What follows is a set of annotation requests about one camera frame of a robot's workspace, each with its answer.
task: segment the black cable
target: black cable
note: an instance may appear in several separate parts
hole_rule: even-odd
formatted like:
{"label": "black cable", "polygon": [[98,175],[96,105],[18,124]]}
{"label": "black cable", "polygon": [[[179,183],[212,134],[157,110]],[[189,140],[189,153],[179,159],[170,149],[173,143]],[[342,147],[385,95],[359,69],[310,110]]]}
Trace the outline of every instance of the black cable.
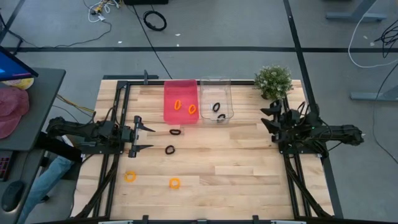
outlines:
{"label": "black cable", "polygon": [[322,119],[321,119],[321,121],[322,121],[322,123],[323,124],[325,124],[326,125],[326,127],[328,128],[328,130],[327,131],[324,131],[324,132],[322,132],[320,135],[319,135],[319,137],[322,137],[322,135],[323,134],[325,134],[325,133],[327,133],[327,132],[329,132],[330,133],[330,135],[329,135],[329,140],[331,139],[331,137],[333,136],[333,131],[331,130],[331,128],[330,128],[330,126],[329,126],[329,124],[326,124],[326,122],[324,122]]}
{"label": "black cable", "polygon": [[[149,15],[152,15],[152,14],[155,14],[156,16],[159,16],[159,18],[161,18],[162,20],[163,20],[163,26],[161,27],[161,28],[157,28],[156,26],[154,26],[154,25],[152,25],[150,22],[148,22],[148,20],[147,20],[147,17],[149,16]],[[161,13],[159,13],[159,12],[157,12],[157,11],[146,11],[145,13],[144,13],[144,16],[143,16],[144,18],[143,18],[143,20],[144,20],[144,24],[148,27],[148,28],[150,28],[151,30],[154,30],[154,31],[163,31],[164,29],[166,29],[166,27],[167,27],[167,21],[166,21],[166,18],[161,14]]]}
{"label": "black cable", "polygon": [[102,22],[104,22],[104,23],[106,23],[106,24],[109,25],[109,30],[106,31],[105,33],[101,34],[99,37],[94,38],[94,39],[90,39],[90,40],[86,40],[86,41],[83,41],[83,42],[75,42],[75,43],[72,43],[72,44],[69,44],[69,45],[60,44],[60,45],[57,45],[57,46],[54,46],[54,47],[53,47],[53,46],[43,46],[43,47],[39,47],[39,46],[37,46],[37,45],[35,45],[35,44],[29,42],[29,41],[26,41],[23,37],[21,37],[20,35],[14,33],[14,32],[11,31],[10,29],[8,29],[8,32],[9,32],[10,34],[16,36],[17,38],[21,39],[23,42],[25,42],[25,43],[27,43],[27,44],[29,44],[29,45],[32,45],[32,46],[34,46],[34,47],[36,47],[36,48],[38,48],[38,49],[56,49],[56,48],[59,48],[59,47],[71,47],[71,46],[74,46],[74,45],[76,45],[76,44],[85,44],[85,43],[89,43],[89,42],[92,42],[92,41],[95,41],[95,40],[99,40],[99,39],[102,38],[104,35],[106,35],[106,34],[108,34],[108,33],[110,33],[110,32],[112,31],[112,24],[111,24],[110,22],[106,22],[106,21],[102,21]]}
{"label": "black cable", "polygon": [[87,6],[86,1],[85,0],[82,0],[82,1],[83,1],[83,4],[86,6],[86,8],[91,10],[90,7]]}
{"label": "black cable", "polygon": [[305,107],[305,101],[303,101],[303,103],[301,103],[300,106],[298,106],[298,108],[297,108],[297,111],[299,111],[301,108],[300,116],[303,114],[304,107]]}
{"label": "black cable", "polygon": [[[91,158],[92,156],[94,156],[94,154],[89,155],[85,160],[83,160],[83,162],[81,162],[81,164],[80,164],[80,167],[81,167],[89,158]],[[74,208],[74,206],[75,206],[75,192],[76,192],[76,186],[75,186],[75,189],[73,190],[73,194],[72,194],[72,207],[70,208],[70,212],[69,212],[69,215],[68,215],[67,218],[70,218],[70,216],[72,215],[73,208]]]}
{"label": "black cable", "polygon": [[139,19],[144,20],[143,18],[139,17],[139,16],[138,16],[133,10],[131,10],[128,6],[126,6],[126,8],[127,8],[131,13],[133,13],[134,15],[136,15]]}
{"label": "black cable", "polygon": [[136,15],[137,18],[138,18],[138,22],[139,22],[139,24],[141,25],[141,28],[142,28],[142,30],[144,31],[145,36],[147,37],[147,40],[148,40],[148,42],[149,42],[150,47],[152,47],[152,50],[154,51],[154,53],[155,53],[157,59],[159,60],[159,62],[162,64],[162,66],[163,66],[164,70],[166,71],[167,75],[170,77],[170,79],[173,79],[172,76],[170,75],[169,71],[167,70],[166,66],[164,66],[162,60],[161,60],[161,59],[159,58],[159,56],[157,55],[157,52],[156,52],[154,46],[152,45],[152,42],[150,41],[150,39],[149,39],[149,37],[148,37],[148,35],[147,35],[147,32],[145,31],[144,26],[142,25],[142,22],[141,22],[141,20],[140,20],[140,17],[138,16],[137,10],[136,10],[136,8],[134,7],[134,5],[132,5],[132,8],[134,9],[135,15]]}
{"label": "black cable", "polygon": [[152,5],[152,0],[150,0],[150,6],[151,6],[152,10],[155,11],[154,5]]}
{"label": "black cable", "polygon": [[114,121],[115,121],[115,123],[118,124],[118,125],[120,126],[120,124],[119,124],[119,122],[118,122],[118,119],[117,119],[117,117],[116,117],[116,110],[115,110],[114,107],[111,107],[111,108],[108,110],[108,112],[106,113],[105,119],[104,119],[104,121],[102,122],[102,125],[104,125],[105,121],[108,119],[109,113],[110,113],[111,111],[114,112]]}
{"label": "black cable", "polygon": [[307,109],[305,109],[304,117],[302,118],[301,122],[297,126],[300,126],[300,125],[302,125],[304,123],[306,115],[308,114],[309,109],[310,109],[310,105],[307,105]]}
{"label": "black cable", "polygon": [[332,148],[328,149],[328,151],[331,151],[332,149],[336,148],[337,146],[339,146],[342,142],[340,142],[339,144],[333,146]]}
{"label": "black cable", "polygon": [[20,174],[20,176],[19,176],[19,180],[22,179],[22,175],[24,174],[24,169],[25,169],[26,161],[27,161],[27,159],[29,158],[29,155],[30,155],[30,153],[31,153],[32,151],[33,151],[33,150],[30,150],[30,151],[27,153],[26,157],[25,157],[24,165],[22,166],[22,171],[21,171],[21,174]]}
{"label": "black cable", "polygon": [[383,58],[386,58],[388,56],[392,46],[394,46],[395,42],[398,40],[398,26],[393,27],[393,25],[396,24],[397,22],[398,20],[393,22],[389,27],[387,27],[387,29],[384,30],[381,37],[375,40],[375,42],[381,41],[383,43],[382,45]]}
{"label": "black cable", "polygon": [[89,158],[91,158],[92,156],[94,156],[94,154],[91,154],[91,155],[89,155],[89,156],[87,156],[87,158],[85,159],[85,160],[83,160],[83,162],[81,162],[81,165],[80,166],[82,166]]}
{"label": "black cable", "polygon": [[376,144],[377,144],[380,148],[382,148],[389,156],[391,156],[391,158],[398,164],[397,159],[396,159],[387,149],[385,149],[383,146],[381,146],[381,144],[380,144],[379,141],[377,140],[376,134],[374,133],[374,127],[375,127],[375,124],[376,124],[376,109],[375,109],[375,106],[376,106],[377,98],[379,97],[380,91],[381,91],[382,87],[384,86],[385,82],[387,81],[388,77],[390,77],[390,75],[391,75],[392,72],[396,69],[397,66],[398,66],[398,63],[396,63],[396,65],[394,66],[394,68],[392,68],[392,70],[391,70],[391,71],[388,73],[388,75],[385,77],[385,79],[384,79],[383,82],[381,83],[381,86],[380,86],[379,90],[377,91],[377,95],[376,95],[376,97],[375,97],[375,99],[374,99],[374,101],[373,101],[373,125],[372,125],[372,134],[373,134],[373,138],[374,138]]}
{"label": "black cable", "polygon": [[77,123],[79,123],[79,121],[74,117],[74,115],[72,115],[68,110],[66,110],[66,109],[64,109],[64,108],[62,108],[62,107],[60,107],[60,106],[55,106],[55,105],[52,105],[53,107],[55,107],[55,108],[59,108],[59,109],[61,109],[61,110],[64,110],[65,112],[67,112],[73,119],[75,119],[75,121],[77,122]]}

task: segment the desk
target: desk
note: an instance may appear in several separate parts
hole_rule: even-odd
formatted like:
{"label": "desk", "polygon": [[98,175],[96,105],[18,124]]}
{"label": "desk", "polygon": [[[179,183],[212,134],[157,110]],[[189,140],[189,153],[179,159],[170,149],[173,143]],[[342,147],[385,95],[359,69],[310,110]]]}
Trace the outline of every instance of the desk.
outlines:
{"label": "desk", "polygon": [[[97,120],[104,119],[112,107],[117,82],[101,82]],[[251,220],[253,215],[262,220],[293,219],[284,160],[260,120],[267,117],[260,108],[269,107],[271,101],[263,100],[252,85],[232,85],[231,91],[234,117],[229,124],[208,125],[199,120],[193,125],[169,126],[163,120],[163,86],[131,87],[126,125],[133,126],[134,115],[141,116],[145,126],[156,132],[141,131],[137,144],[154,147],[128,158],[130,145],[126,145],[119,160],[111,220],[140,220],[143,215],[149,215],[150,220]],[[291,108],[305,100],[299,80],[294,81],[288,99]],[[169,134],[177,128],[181,135]],[[165,154],[168,145],[175,146],[175,154]],[[95,155],[81,167],[72,216],[96,190],[102,158]],[[333,214],[321,160],[305,154],[301,161],[308,190],[326,212]],[[137,174],[132,183],[124,181],[128,170]],[[178,190],[169,188],[173,177],[181,180]],[[298,189],[296,193],[303,214]]]}
{"label": "desk", "polygon": [[377,0],[362,0],[362,2],[353,12],[328,12],[326,14],[326,18],[344,19],[350,22],[359,22],[359,20],[361,20],[363,15],[366,13],[363,18],[363,22],[380,22],[384,19],[387,19],[387,15],[368,12],[370,8],[372,8],[373,4],[376,3],[376,1]]}
{"label": "desk", "polygon": [[8,180],[0,182],[0,197],[11,182],[21,179],[25,183],[18,207],[11,212],[0,209],[1,223],[15,223],[19,218],[45,152],[43,149],[32,149],[65,76],[65,71],[60,69],[36,68],[34,70],[39,77],[27,90],[29,112],[21,118],[16,130],[9,137],[0,139],[1,150],[20,151],[16,154]]}

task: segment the wooden table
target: wooden table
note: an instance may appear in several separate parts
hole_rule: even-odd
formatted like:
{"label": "wooden table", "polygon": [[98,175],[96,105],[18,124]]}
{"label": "wooden table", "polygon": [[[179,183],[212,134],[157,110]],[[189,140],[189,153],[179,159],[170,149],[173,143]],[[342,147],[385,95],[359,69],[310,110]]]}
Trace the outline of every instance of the wooden table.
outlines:
{"label": "wooden table", "polygon": [[[116,83],[101,82],[97,120],[104,119],[112,107]],[[288,99],[290,107],[297,108],[305,97],[300,80],[293,84]],[[126,145],[119,160],[112,220],[140,220],[143,215],[151,220],[250,220],[253,215],[263,220],[293,219],[284,160],[260,120],[267,117],[260,108],[267,108],[270,101],[262,99],[259,90],[250,85],[232,85],[231,91],[234,116],[229,124],[209,125],[199,120],[194,125],[169,126],[163,120],[163,86],[131,87],[126,125],[134,126],[134,115],[141,116],[156,132],[140,131],[138,144],[154,147],[128,158],[130,144]],[[182,134],[172,136],[170,129],[181,129]],[[175,146],[175,154],[165,154],[168,145]],[[102,157],[95,155],[82,166],[72,215],[82,210],[96,190]],[[333,214],[320,159],[305,154],[301,161],[308,190],[325,211]],[[124,181],[124,173],[129,170],[137,174],[131,183]],[[174,177],[181,180],[177,190],[169,187]],[[303,215],[301,194],[298,189],[296,192]],[[100,214],[105,201],[103,197]]]}

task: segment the potted plant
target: potted plant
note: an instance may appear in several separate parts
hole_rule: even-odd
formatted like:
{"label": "potted plant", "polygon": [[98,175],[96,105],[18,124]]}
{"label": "potted plant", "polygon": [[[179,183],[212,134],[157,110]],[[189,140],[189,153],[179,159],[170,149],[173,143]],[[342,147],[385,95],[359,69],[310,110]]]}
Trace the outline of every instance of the potted plant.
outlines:
{"label": "potted plant", "polygon": [[254,84],[266,100],[278,100],[293,89],[290,70],[280,66],[266,66],[256,73]]}

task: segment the keyboard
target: keyboard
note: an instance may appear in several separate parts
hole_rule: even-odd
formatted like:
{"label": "keyboard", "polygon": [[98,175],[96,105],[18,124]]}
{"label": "keyboard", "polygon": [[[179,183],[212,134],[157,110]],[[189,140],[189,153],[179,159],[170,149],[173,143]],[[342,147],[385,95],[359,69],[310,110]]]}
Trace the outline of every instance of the keyboard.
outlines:
{"label": "keyboard", "polygon": [[15,154],[13,151],[0,151],[0,182],[7,181]]}

